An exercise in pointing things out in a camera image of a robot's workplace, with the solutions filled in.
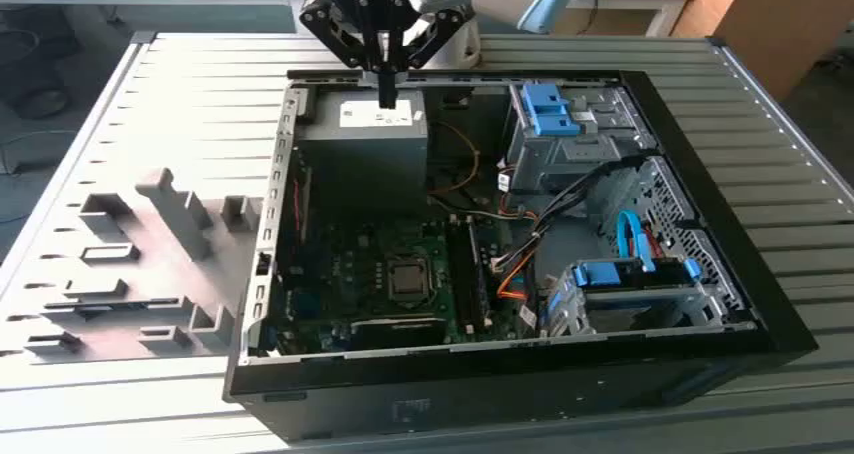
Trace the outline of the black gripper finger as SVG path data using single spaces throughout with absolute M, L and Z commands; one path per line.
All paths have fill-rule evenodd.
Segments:
M 351 68 L 359 67 L 364 74 L 376 77 L 379 106 L 389 107 L 389 70 L 383 59 L 379 31 L 373 26 L 369 0 L 345 0 L 355 9 L 355 27 L 361 33 L 357 39 L 341 27 L 332 16 L 335 0 L 309 0 L 300 11 L 303 26 L 321 41 L 339 60 Z
M 468 20 L 461 11 L 437 11 L 425 30 L 408 43 L 404 31 L 411 28 L 419 16 L 415 11 L 388 12 L 388 107 L 396 107 L 396 76 L 411 68 L 421 68 L 440 48 L 447 44 Z

